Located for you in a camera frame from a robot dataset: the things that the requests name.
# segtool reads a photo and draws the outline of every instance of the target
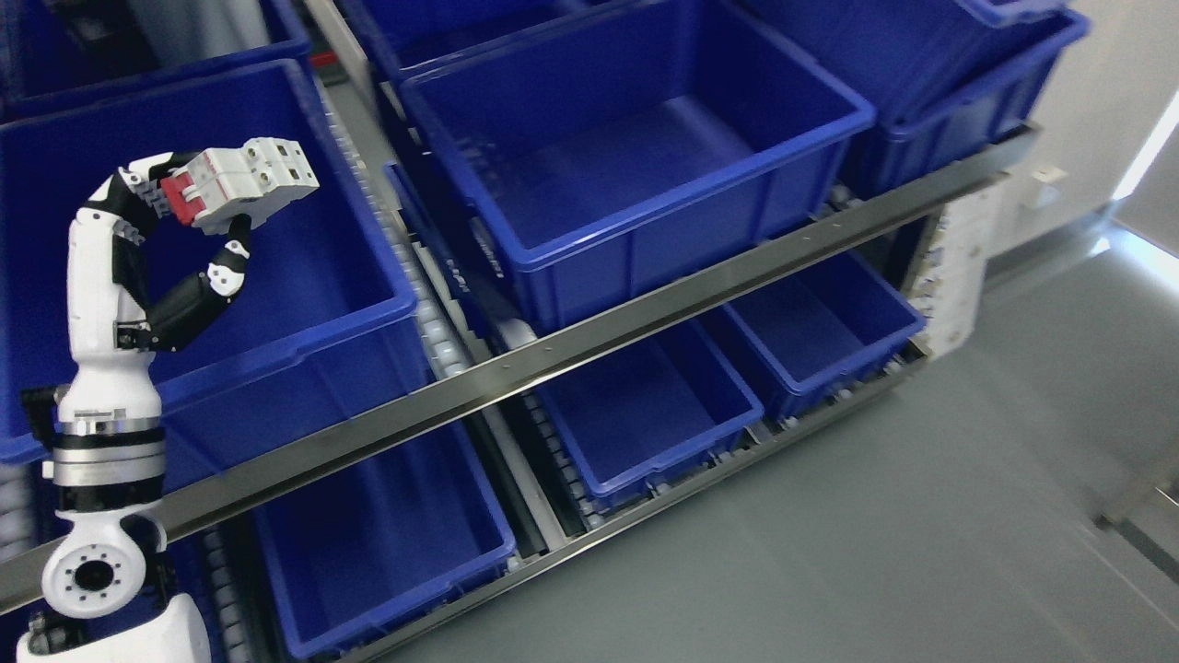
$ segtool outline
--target blue plastic bin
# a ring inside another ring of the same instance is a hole
[[[762,405],[696,321],[536,388],[600,511],[732,451]]]
[[[381,73],[402,80],[573,20],[611,0],[341,0]]]
[[[65,278],[77,206],[134,158],[255,136],[298,140],[321,188],[257,231],[239,301],[184,352],[157,356],[166,485],[190,484],[427,382],[413,289],[316,91],[296,63],[266,63],[0,127],[0,160],[20,165],[0,177],[0,461],[42,454],[19,390],[68,382],[75,372]],[[162,224],[144,245],[152,295],[204,268],[223,242]]]
[[[0,615],[0,646],[7,652],[17,651],[17,642],[27,630],[28,619],[25,616],[25,611],[14,610]]]
[[[1067,1],[744,0],[894,123],[1026,46]]]
[[[203,2],[206,0],[184,0]],[[101,99],[140,92],[159,85],[225,72],[282,58],[299,58],[304,66],[311,52],[290,0],[255,0],[269,32],[270,44],[186,64],[165,66],[141,76],[104,80],[103,73],[71,39],[65,26],[44,0],[0,0],[0,63],[9,96],[9,112],[32,117],[93,104]],[[204,99],[190,104],[208,106]]]
[[[841,179],[863,198],[890,191],[996,143],[1032,114],[1060,53],[1088,33],[1066,11],[1036,24],[1041,39],[970,80],[911,123],[882,122],[851,142]]]
[[[402,101],[545,332],[805,223],[874,118],[722,0],[611,6]]]
[[[500,577],[515,552],[450,425],[255,510],[286,646],[343,654]]]
[[[704,316],[766,414],[801,414],[881,370],[926,319],[855,254],[841,254]]]

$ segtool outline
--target robotic arm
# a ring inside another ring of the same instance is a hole
[[[165,432],[147,369],[156,352],[184,349],[237,298],[251,229],[317,188],[298,143],[255,138],[241,149],[133,162],[78,210],[67,267],[70,352],[78,373],[68,386],[21,394],[33,435],[52,453],[45,474],[58,486],[57,513],[73,529],[41,576],[54,613],[33,621],[18,662],[113,662],[132,651],[137,661],[180,661],[178,651],[208,661],[192,600],[171,597],[166,537],[152,517],[163,493]],[[169,214],[228,241],[204,270],[153,304],[141,245]],[[136,641],[134,649],[107,642],[113,638],[79,645],[80,621],[120,610],[149,577],[166,609],[121,635]],[[151,650],[147,641],[167,639],[162,632],[174,641]]]

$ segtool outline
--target black joint cover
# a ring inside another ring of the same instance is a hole
[[[123,285],[139,308],[147,310],[147,263],[134,242],[114,237],[111,242],[111,281]]]
[[[156,210],[127,188],[127,183],[123,182],[123,173],[118,171],[111,177],[106,199],[86,201],[86,206],[123,218],[133,225],[144,237],[150,237],[156,231],[156,228],[159,227],[159,217],[156,216]]]
[[[104,449],[163,441],[164,427],[157,426],[150,431],[137,431],[134,433],[111,433],[108,435],[61,435],[61,439],[58,441],[58,448]]]
[[[167,608],[167,602],[177,592],[176,566],[172,564],[172,556],[167,551],[145,552],[147,558],[147,577],[144,579],[144,596],[156,598],[152,604],[156,610],[163,611]]]
[[[86,622],[53,609],[34,612],[28,621],[28,652],[52,656],[90,644]]]
[[[151,349],[179,352],[196,340],[229,308],[230,301],[218,295],[204,274],[193,274],[172,288],[147,311]]]
[[[235,216],[229,224],[229,238],[237,239],[248,252],[253,250],[250,248],[250,227],[252,224],[253,221],[248,214],[239,214]]]
[[[149,504],[164,494],[164,475],[114,484],[111,486],[61,486],[58,498],[62,511],[97,513],[113,511],[133,504]]]
[[[147,350],[151,349],[151,329],[145,329],[136,324],[114,326],[114,347],[120,350]]]
[[[211,262],[220,267],[226,267],[238,274],[245,274],[248,258],[245,256],[239,256],[229,249],[222,249],[217,251],[217,255],[213,256]]]

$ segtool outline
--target metal shelf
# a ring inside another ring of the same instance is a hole
[[[309,4],[317,19],[325,5],[328,4],[318,1]],[[355,65],[354,63],[353,70],[362,71]],[[367,79],[358,80],[362,85],[367,83]],[[955,198],[1002,178],[1002,171],[1023,158],[1038,134],[1038,127],[1027,126],[1001,144],[890,193],[829,216],[581,323],[512,349],[453,378],[233,467],[218,477],[165,495],[158,510],[160,521],[170,540],[196,533],[422,433],[526,392],[556,375],[789,276],[831,255],[890,232]],[[888,385],[894,381],[889,379],[878,382]],[[884,388],[887,387],[878,383],[869,385],[854,399],[854,403],[870,398],[864,394]],[[544,556],[539,562],[509,575],[505,580],[474,592],[462,602],[408,626],[406,632],[420,632],[429,628],[429,624],[447,618],[446,615],[456,613],[456,606],[469,608],[528,577],[544,572],[559,564],[559,560],[592,547],[618,531],[772,453],[769,449],[784,447],[850,409],[849,403],[839,403],[811,415],[798,428],[773,438],[746,457],[718,466],[717,471],[700,474],[659,499],[611,519],[604,527],[564,546],[559,557],[554,557],[555,553]],[[12,611],[40,597],[41,569],[58,543],[51,541],[0,564],[0,613]],[[390,637],[403,639],[400,635]],[[360,657],[350,657],[348,661],[370,659],[367,654],[355,656]]]

